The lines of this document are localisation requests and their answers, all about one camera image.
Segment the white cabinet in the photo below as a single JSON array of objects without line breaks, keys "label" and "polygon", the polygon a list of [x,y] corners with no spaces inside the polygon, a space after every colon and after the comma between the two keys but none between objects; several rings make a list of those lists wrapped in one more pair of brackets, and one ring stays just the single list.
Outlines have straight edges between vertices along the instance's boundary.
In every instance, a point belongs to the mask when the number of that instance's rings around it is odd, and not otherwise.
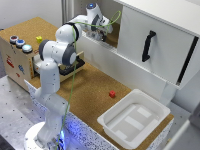
[{"label": "white cabinet", "polygon": [[[152,38],[150,31],[156,34]],[[118,53],[175,85],[182,80],[197,40],[141,12],[123,8]]]}]

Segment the green cable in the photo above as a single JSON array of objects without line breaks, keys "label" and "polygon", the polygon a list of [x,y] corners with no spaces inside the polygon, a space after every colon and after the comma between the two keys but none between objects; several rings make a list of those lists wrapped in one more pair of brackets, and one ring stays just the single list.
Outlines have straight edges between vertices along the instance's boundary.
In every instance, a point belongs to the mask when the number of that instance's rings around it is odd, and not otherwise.
[{"label": "green cable", "polygon": [[[116,16],[116,14],[119,14],[119,15],[118,15],[117,19],[115,19],[115,20],[112,22],[113,18]],[[76,22],[76,23],[85,24],[85,25],[89,25],[89,26],[95,26],[95,27],[106,27],[106,26],[107,26],[107,27],[108,27],[108,28],[107,28],[107,31],[106,31],[106,35],[107,35],[110,26],[111,26],[112,24],[114,24],[114,23],[120,18],[120,16],[121,16],[121,11],[117,11],[117,12],[112,16],[110,23],[107,24],[107,25],[104,25],[104,26],[96,26],[96,25],[91,25],[91,24],[87,24],[87,23],[83,23],[83,22]],[[73,30],[74,44],[75,44],[75,51],[76,51],[76,35],[75,35],[75,30],[74,30],[74,27],[73,27],[73,26],[72,26],[72,30]],[[62,131],[63,128],[64,128],[65,119],[66,119],[66,117],[67,117],[68,108],[69,108],[69,105],[70,105],[70,102],[71,102],[71,97],[72,97],[72,93],[73,93],[73,89],[74,89],[75,75],[76,75],[76,64],[75,64],[75,67],[74,67],[74,74],[73,74],[73,80],[72,80],[71,93],[70,93],[70,96],[69,96],[69,101],[68,101],[68,104],[67,104],[67,109],[66,109],[66,111],[65,111],[65,116],[64,116],[64,119],[63,119],[63,122],[62,122],[62,127],[61,127],[61,130],[60,130],[60,133],[61,133],[61,131]],[[60,135],[59,135],[59,139],[58,139],[58,142],[57,142],[57,144],[56,144],[57,146],[56,146],[55,150],[58,149],[59,141],[60,141]]]}]

